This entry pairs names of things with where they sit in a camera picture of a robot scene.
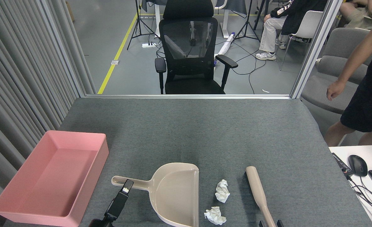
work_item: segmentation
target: black office chair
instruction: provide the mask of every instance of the black office chair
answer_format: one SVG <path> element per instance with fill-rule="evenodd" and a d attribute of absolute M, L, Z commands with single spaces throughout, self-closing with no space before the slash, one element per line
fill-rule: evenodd
<path fill-rule="evenodd" d="M 163 94 L 225 94 L 231 68 L 238 66 L 226 56 L 216 59 L 225 65 L 221 86 L 214 81 L 214 48 L 218 22 L 211 0 L 168 0 L 160 22 L 160 40 L 166 57 L 155 59 Z"/>

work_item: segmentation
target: black mouse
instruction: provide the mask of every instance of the black mouse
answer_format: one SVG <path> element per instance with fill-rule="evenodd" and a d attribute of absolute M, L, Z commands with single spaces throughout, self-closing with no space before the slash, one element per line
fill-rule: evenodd
<path fill-rule="evenodd" d="M 350 168 L 354 171 L 354 174 L 359 177 L 365 177 L 368 173 L 367 164 L 360 156 L 350 155 L 349 165 Z"/>

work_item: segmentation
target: floor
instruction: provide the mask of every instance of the floor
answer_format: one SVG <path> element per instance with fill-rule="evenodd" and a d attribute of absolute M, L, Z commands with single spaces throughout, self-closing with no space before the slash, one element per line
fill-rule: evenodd
<path fill-rule="evenodd" d="M 157 47 L 142 48 L 144 43 L 158 43 L 154 36 L 144 35 L 131 39 L 136 19 L 136 3 L 132 0 L 68 0 L 74 16 L 74 26 L 87 60 L 98 94 L 104 95 L 157 95 L 160 94 L 158 74 L 154 69 Z M 253 1 L 249 23 L 255 24 L 256 1 Z M 277 7 L 271 4 L 270 10 Z M 156 29 L 154 6 L 140 11 L 142 21 L 153 31 Z M 215 18 L 223 21 L 224 11 L 215 12 Z M 230 12 L 228 32 L 245 31 L 246 19 Z M 260 38 L 263 22 L 259 21 L 256 34 Z M 141 24 L 142 34 L 149 31 Z M 255 37 L 250 27 L 248 37 Z M 291 42 L 282 71 L 285 50 L 277 51 L 275 61 L 259 61 L 253 57 L 258 51 L 259 41 L 244 37 L 235 40 L 226 56 L 237 61 L 239 66 L 231 71 L 225 86 L 226 94 L 290 94 L 302 66 L 307 47 L 303 43 Z M 216 53 L 222 47 L 221 29 L 217 34 Z M 224 67 L 215 69 L 215 80 L 221 83 Z M 324 111 L 303 101 L 311 111 L 324 134 L 340 115 Z M 362 133 L 348 135 L 342 145 L 356 145 Z"/>

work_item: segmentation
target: power strip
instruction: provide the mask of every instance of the power strip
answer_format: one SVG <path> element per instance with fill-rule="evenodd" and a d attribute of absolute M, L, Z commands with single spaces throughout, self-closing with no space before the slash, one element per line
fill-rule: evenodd
<path fill-rule="evenodd" d="M 157 46 L 156 43 L 143 43 L 143 44 L 142 44 L 142 47 L 143 47 L 143 48 L 147 48 L 147 47 L 155 47 L 155 46 Z"/>

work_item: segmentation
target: black shorts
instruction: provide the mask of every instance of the black shorts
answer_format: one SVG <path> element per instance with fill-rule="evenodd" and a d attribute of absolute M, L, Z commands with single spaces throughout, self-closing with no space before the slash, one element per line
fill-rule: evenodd
<path fill-rule="evenodd" d="M 358 85 L 340 122 L 360 132 L 372 132 L 372 82 L 367 77 Z"/>

